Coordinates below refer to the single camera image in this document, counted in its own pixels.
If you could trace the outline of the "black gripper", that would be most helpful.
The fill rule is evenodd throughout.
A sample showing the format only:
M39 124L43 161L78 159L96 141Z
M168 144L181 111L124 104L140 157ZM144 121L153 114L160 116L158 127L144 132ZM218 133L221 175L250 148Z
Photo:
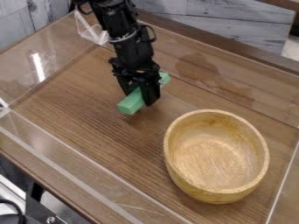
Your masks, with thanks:
M158 65L154 63L153 43L148 36L110 38L109 43L116 51L108 63L125 95L140 87L144 105L150 106L160 98Z

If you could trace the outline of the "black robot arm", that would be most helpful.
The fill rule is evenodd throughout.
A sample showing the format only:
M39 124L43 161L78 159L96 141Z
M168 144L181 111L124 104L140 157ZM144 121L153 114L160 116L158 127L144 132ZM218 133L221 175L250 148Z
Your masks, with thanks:
M90 13L108 34L116 57L108 60L112 73L125 95L138 88L144 104L160 98L160 66L153 60L156 41L150 25L137 22L132 0L70 0L72 7L84 15Z

